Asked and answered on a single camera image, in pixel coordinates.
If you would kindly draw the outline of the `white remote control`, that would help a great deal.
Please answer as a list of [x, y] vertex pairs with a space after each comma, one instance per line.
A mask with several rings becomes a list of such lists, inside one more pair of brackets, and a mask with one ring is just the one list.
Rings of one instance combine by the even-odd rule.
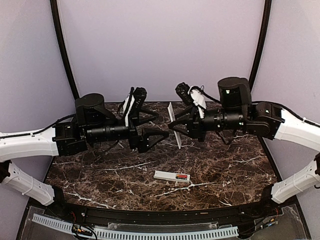
[[[176, 175], [187, 175], [187, 179], [176, 179]], [[190, 175], [184, 173], [175, 173], [175, 172], [167, 172], [167, 171], [159, 171], [156, 170], [153, 175], [154, 179], [158, 180], [165, 180], [171, 182], [181, 182], [181, 183], [189, 183], [190, 182]]]

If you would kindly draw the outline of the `red battery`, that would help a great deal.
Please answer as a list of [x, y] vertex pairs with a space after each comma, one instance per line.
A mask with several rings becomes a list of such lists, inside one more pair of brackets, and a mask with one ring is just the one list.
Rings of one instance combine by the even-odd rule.
[[182, 179], [182, 180], [187, 180], [188, 179], [188, 176], [187, 175], [184, 175], [184, 174], [177, 174], [175, 176], [176, 179]]

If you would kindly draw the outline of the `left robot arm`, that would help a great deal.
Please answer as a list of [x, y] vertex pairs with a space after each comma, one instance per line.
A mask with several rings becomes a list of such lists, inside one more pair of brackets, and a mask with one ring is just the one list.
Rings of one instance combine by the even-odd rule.
[[22, 171], [13, 159], [50, 156], [66, 157], [84, 152], [97, 143], [128, 140], [129, 147], [146, 153], [169, 136], [167, 131], [137, 127], [159, 115], [143, 108], [143, 88], [132, 88], [123, 103], [124, 113], [117, 118], [105, 107], [104, 96], [90, 93], [75, 100], [75, 113], [50, 126], [34, 131], [0, 134], [0, 183], [35, 199], [60, 218], [67, 218], [70, 206], [64, 202], [63, 190], [45, 184]]

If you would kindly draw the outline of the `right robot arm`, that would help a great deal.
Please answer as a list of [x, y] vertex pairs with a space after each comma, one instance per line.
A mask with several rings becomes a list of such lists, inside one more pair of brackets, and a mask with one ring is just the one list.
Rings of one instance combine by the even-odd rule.
[[217, 83], [220, 108], [208, 109], [211, 96], [198, 86], [180, 83], [175, 91], [187, 108], [175, 115], [169, 129], [203, 142], [209, 131], [242, 131], [245, 134], [296, 143], [319, 151], [320, 125], [302, 118], [285, 106], [269, 101], [252, 101], [249, 81], [227, 77]]

